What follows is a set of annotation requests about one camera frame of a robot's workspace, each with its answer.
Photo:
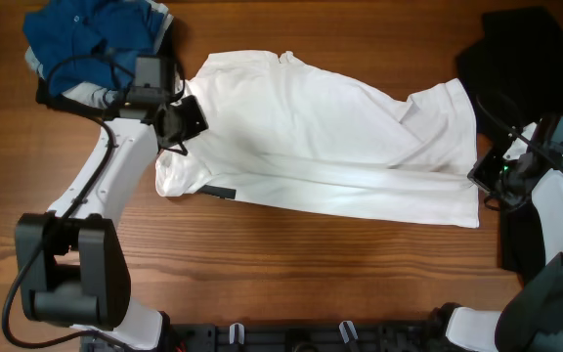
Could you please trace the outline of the white t-shirt black print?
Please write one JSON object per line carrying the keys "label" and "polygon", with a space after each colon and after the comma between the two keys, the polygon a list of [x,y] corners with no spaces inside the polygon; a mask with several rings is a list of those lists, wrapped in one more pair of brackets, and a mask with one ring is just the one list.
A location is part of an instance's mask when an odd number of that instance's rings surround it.
{"label": "white t-shirt black print", "polygon": [[475,228],[476,119],[457,79],[398,101],[292,53],[210,55],[187,84],[207,129],[155,188],[328,215]]}

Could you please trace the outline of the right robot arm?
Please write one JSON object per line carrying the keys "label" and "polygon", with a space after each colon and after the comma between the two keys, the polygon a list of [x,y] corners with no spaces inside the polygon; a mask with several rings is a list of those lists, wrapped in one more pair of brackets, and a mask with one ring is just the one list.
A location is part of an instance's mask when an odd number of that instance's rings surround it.
{"label": "right robot arm", "polygon": [[546,264],[500,312],[456,308],[446,338],[466,351],[563,351],[563,116],[541,120],[531,137],[506,130],[528,147],[513,172],[534,157],[549,166],[530,192]]}

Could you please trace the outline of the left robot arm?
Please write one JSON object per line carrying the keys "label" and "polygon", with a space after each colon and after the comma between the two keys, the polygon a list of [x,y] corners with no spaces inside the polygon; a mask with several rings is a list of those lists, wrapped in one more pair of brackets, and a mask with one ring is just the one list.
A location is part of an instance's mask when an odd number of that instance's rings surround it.
{"label": "left robot arm", "polygon": [[141,55],[130,81],[91,121],[102,132],[69,189],[15,229],[19,272],[2,309],[13,345],[40,349],[79,339],[83,351],[181,351],[168,315],[133,298],[116,233],[128,199],[161,151],[185,155],[206,129],[185,94],[180,63]]}

